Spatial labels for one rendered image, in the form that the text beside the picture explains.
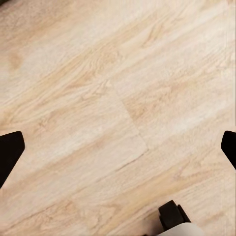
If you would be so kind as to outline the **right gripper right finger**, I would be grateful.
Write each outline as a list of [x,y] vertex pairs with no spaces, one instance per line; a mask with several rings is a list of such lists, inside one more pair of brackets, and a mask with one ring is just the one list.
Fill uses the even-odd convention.
[[221,149],[227,156],[233,167],[236,169],[236,133],[232,131],[225,131],[222,142]]

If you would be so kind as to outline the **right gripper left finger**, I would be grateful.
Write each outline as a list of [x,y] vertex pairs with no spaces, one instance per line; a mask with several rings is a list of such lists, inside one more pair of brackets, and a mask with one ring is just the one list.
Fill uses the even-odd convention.
[[21,131],[0,136],[0,189],[25,150]]

